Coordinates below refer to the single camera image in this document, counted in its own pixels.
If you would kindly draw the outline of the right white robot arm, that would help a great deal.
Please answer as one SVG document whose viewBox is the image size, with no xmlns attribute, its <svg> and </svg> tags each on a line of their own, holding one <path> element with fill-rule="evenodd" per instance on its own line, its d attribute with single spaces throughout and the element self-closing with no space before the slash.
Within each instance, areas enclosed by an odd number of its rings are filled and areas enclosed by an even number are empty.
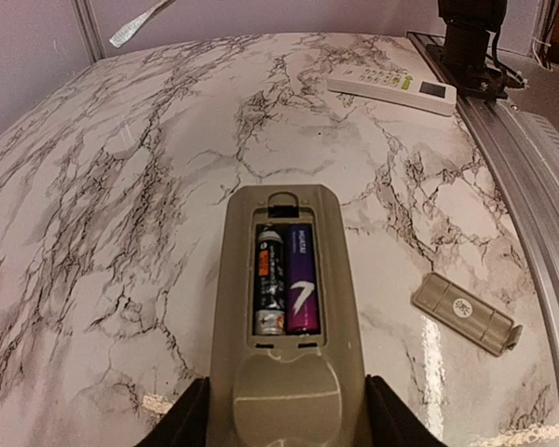
<svg viewBox="0 0 559 447">
<path fill-rule="evenodd" d="M 446 24 L 444 42 L 427 51 L 459 95 L 505 100 L 508 88 L 526 87 L 522 76 L 498 59 L 505 0 L 439 0 L 438 12 Z"/>
</svg>

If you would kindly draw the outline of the yellow handle screwdriver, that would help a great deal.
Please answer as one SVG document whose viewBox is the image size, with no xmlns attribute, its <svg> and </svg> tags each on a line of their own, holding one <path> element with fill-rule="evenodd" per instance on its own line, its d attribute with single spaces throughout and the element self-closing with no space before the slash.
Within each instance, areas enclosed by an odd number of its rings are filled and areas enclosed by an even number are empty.
<svg viewBox="0 0 559 447">
<path fill-rule="evenodd" d="M 115 48 L 121 48 L 127 44 L 130 39 L 136 35 L 136 33 L 157 13 L 159 13 L 164 8 L 168 7 L 170 4 L 174 3 L 174 0 L 162 0 L 158 1 L 156 4 L 148 8 L 141 15 L 130 20 L 121 26 L 110 38 L 109 43 Z"/>
</svg>

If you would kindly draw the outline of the grey battery compartment cover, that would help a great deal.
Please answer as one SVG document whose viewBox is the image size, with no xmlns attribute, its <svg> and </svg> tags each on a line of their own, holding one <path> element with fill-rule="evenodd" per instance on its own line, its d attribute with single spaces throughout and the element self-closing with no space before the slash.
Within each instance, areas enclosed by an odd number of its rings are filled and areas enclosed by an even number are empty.
<svg viewBox="0 0 559 447">
<path fill-rule="evenodd" d="M 495 357 L 513 350 L 522 325 L 444 276 L 430 272 L 411 303 Z"/>
</svg>

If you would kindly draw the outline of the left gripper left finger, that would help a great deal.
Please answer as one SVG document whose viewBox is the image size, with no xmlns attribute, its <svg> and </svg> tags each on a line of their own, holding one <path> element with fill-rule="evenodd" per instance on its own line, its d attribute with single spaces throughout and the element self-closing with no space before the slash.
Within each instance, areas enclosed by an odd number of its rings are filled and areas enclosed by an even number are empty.
<svg viewBox="0 0 559 447">
<path fill-rule="evenodd" d="M 210 379 L 195 379 L 139 447 L 204 447 L 209 420 Z"/>
</svg>

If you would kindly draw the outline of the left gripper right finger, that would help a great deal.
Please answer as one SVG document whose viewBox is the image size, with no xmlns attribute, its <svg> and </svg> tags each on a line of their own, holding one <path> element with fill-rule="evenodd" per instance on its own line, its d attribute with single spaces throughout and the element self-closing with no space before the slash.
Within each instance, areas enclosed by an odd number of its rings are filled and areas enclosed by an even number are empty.
<svg viewBox="0 0 559 447">
<path fill-rule="evenodd" d="M 374 446 L 441 447 L 381 376 L 365 377 L 365 398 Z"/>
</svg>

